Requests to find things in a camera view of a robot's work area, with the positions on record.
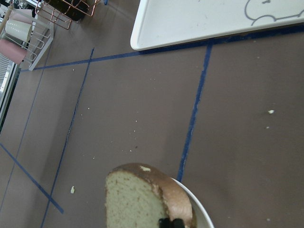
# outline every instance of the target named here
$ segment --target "bread slice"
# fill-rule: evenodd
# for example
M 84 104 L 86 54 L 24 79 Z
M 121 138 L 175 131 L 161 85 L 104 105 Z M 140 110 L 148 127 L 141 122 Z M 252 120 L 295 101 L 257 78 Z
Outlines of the bread slice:
M 141 163 L 118 166 L 106 178 L 107 228 L 158 228 L 159 219 L 192 220 L 185 191 L 158 169 Z

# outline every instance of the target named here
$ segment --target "bread crust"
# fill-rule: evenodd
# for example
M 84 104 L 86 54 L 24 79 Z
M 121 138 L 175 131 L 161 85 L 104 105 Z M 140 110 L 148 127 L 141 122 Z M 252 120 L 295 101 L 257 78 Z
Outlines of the bread crust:
M 185 191 L 168 175 L 162 173 L 157 168 L 143 163 L 129 163 L 114 168 L 115 171 L 130 172 L 137 177 L 148 182 L 154 194 L 159 196 L 171 221 L 182 219 L 185 228 L 190 228 L 192 221 L 192 206 Z

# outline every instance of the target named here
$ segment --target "line drawing on tray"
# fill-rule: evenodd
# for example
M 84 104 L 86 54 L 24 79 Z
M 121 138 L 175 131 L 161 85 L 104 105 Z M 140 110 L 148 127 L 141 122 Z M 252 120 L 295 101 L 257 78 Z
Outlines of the line drawing on tray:
M 251 26 L 262 18 L 273 22 L 301 17 L 303 13 L 304 0 L 248 0 L 245 6 L 245 16 L 253 21 Z

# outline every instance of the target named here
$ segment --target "bread crumb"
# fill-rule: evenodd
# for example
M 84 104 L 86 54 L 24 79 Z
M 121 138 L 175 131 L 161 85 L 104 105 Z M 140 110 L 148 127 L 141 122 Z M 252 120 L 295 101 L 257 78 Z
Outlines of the bread crumb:
M 151 172 L 151 169 L 148 168 L 148 167 L 144 167 L 144 166 L 142 166 L 142 165 L 140 165 L 139 167 L 142 169 L 142 171 Z

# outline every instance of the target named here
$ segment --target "pink cup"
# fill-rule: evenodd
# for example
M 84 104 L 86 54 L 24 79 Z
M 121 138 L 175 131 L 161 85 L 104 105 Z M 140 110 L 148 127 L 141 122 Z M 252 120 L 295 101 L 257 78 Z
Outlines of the pink cup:
M 16 64 L 20 64 L 27 55 L 25 49 L 6 39 L 0 39 L 0 53 Z
M 21 21 L 21 22 L 24 22 L 24 23 L 27 23 L 27 24 L 31 25 L 32 22 L 33 22 L 33 20 L 31 18 L 28 18 L 28 17 L 20 14 L 18 11 L 22 12 L 22 13 L 24 13 L 26 15 L 29 15 L 30 17 L 32 17 L 32 10 L 29 10 L 29 9 L 16 9 L 16 10 L 13 10 L 10 13 L 9 19 Z

